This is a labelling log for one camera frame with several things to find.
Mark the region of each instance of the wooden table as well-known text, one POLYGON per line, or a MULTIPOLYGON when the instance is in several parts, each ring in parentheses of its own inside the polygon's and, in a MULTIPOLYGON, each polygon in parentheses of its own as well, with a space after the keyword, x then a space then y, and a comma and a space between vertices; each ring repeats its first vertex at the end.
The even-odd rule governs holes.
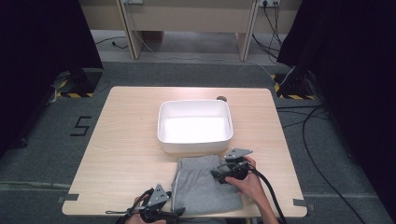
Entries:
MULTIPOLYGON (((159 183, 168 191, 177 158, 166 154, 157 138, 160 105, 172 100, 225 96, 233 120, 229 147, 252 149, 257 169, 271 182, 285 217, 303 217, 306 208, 285 136, 267 89, 115 87, 111 90, 65 201, 66 215, 104 216, 125 211, 134 198, 159 183)), ((272 202, 269 190, 264 187, 272 202)), ((168 210, 170 201, 163 210, 168 210)), ((255 204, 243 197, 243 210, 208 217, 259 217, 255 204)))

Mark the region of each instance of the yellow black tape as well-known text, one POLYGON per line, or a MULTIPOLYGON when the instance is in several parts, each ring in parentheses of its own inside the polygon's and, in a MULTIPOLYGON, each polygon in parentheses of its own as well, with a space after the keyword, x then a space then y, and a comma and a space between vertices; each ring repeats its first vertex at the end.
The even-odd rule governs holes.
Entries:
POLYGON ((73 82, 68 82, 68 79, 65 79, 57 94, 58 97, 69 97, 69 98, 81 98, 81 97, 93 97, 93 92, 85 92, 87 90, 81 90, 81 92, 73 92, 74 84, 73 82))
POLYGON ((93 93, 59 92, 58 96, 69 98, 93 97, 93 93))
MULTIPOLYGON (((271 75, 273 81, 276 81, 276 76, 277 75, 271 75)), ((280 75, 280 80, 283 80, 282 77, 284 77, 285 75, 280 75)), ((298 92, 288 92, 288 94, 285 94, 282 91, 282 86, 279 86, 279 83, 275 84, 275 91, 276 91, 276 95, 279 98, 282 99, 293 99, 293 100, 314 100, 315 97, 310 93, 310 90, 308 89, 309 87, 307 86, 307 89, 304 91, 298 91, 298 92)))

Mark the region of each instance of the white container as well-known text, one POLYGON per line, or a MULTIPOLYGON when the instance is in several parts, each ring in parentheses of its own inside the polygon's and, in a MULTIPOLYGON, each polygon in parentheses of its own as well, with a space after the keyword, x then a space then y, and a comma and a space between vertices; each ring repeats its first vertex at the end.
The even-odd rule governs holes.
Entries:
POLYGON ((223 151, 233 137, 230 109, 221 100, 165 102, 157 134, 167 153, 223 151))

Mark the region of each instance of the gray towel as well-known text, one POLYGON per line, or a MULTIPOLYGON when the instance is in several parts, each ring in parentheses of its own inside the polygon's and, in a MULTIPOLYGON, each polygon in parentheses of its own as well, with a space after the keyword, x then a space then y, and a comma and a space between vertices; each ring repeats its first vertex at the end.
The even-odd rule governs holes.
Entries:
POLYGON ((184 214, 197 215, 242 209, 238 189, 221 185, 210 174, 219 165, 217 155, 179 159, 172 183, 172 211, 185 207, 184 214))

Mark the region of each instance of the human hand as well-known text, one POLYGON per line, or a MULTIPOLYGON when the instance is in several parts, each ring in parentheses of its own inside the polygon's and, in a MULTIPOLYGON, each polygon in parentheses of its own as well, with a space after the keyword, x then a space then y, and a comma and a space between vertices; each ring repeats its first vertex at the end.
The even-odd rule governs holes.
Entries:
MULTIPOLYGON (((256 162, 248 156, 244 157, 250 165, 256 167, 256 162)), ((251 171, 247 173, 247 177, 243 180, 238 180, 233 177, 225 177, 225 181, 239 188, 239 193, 245 193, 249 198, 256 202, 261 196, 265 196, 262 188, 262 182, 259 177, 253 174, 251 171)))
MULTIPOLYGON (((132 216, 126 220, 125 224, 146 224, 146 222, 143 221, 143 219, 142 219, 142 217, 140 217, 139 213, 134 213, 133 212, 132 216)), ((153 222, 153 224, 166 224, 166 220, 158 220, 158 221, 153 222)))

